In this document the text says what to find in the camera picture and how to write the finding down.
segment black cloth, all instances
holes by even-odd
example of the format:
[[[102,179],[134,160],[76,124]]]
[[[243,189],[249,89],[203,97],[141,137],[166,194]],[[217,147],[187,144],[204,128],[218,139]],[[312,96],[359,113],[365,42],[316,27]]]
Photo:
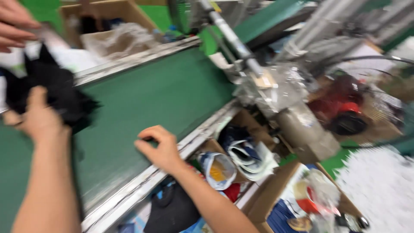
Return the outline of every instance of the black cloth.
[[[25,113],[30,89],[41,85],[48,90],[48,104],[72,127],[73,133],[90,124],[89,115],[99,107],[98,102],[74,87],[73,73],[59,67],[45,44],[41,46],[39,59],[31,61],[24,53],[24,66],[27,76],[22,78],[0,68],[7,82],[6,104],[10,109]]]
[[[151,203],[145,233],[178,233],[191,227],[201,217],[191,198],[178,183],[165,186],[161,199],[154,194]]]
[[[99,32],[96,27],[96,19],[90,16],[81,17],[81,34],[95,33]],[[111,29],[111,23],[107,19],[101,19],[101,24],[103,32],[109,31]]]

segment hand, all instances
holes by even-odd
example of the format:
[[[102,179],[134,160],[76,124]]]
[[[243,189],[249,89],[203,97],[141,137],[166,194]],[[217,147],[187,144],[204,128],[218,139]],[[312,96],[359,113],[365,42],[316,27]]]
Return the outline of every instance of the hand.
[[[162,126],[144,129],[138,137],[153,138],[158,142],[157,148],[143,140],[136,140],[134,144],[154,165],[168,174],[173,175],[175,171],[186,167],[178,152],[176,137]]]
[[[25,40],[37,40],[30,32],[17,29],[39,28],[27,10],[16,0],[0,0],[0,52],[10,53],[9,47],[24,48]]]
[[[70,136],[69,127],[64,127],[62,118],[47,105],[46,96],[46,88],[41,86],[32,88],[27,99],[26,113],[23,115],[22,130],[35,145],[51,143],[56,139],[67,141]]]

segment black garment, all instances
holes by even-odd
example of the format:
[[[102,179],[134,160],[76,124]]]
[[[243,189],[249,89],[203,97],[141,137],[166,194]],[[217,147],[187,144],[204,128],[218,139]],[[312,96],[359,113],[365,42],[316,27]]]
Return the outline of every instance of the black garment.
[[[62,69],[42,44],[39,59],[31,61],[24,54],[27,76],[17,78],[5,68],[6,104],[19,114],[26,112],[26,102],[32,87],[41,85],[48,90],[47,101],[63,118],[65,124],[76,133],[90,124],[89,114],[99,107],[98,102],[74,87],[73,74]]]
[[[145,233],[178,233],[191,227],[201,217],[191,198],[178,183],[164,187],[161,199],[154,194],[151,203]]]
[[[95,33],[99,32],[98,28],[96,27],[96,19],[90,16],[81,17],[81,34],[87,33]],[[109,31],[111,29],[111,24],[106,19],[101,19],[101,24],[103,28],[103,32]]]

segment packaging bag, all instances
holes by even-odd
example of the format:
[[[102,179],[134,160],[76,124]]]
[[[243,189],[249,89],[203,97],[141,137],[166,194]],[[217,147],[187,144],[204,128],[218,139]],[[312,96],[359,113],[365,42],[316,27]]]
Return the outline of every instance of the packaging bag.
[[[206,152],[199,154],[198,162],[203,168],[207,182],[215,190],[225,190],[234,181],[237,174],[230,158],[222,153]]]

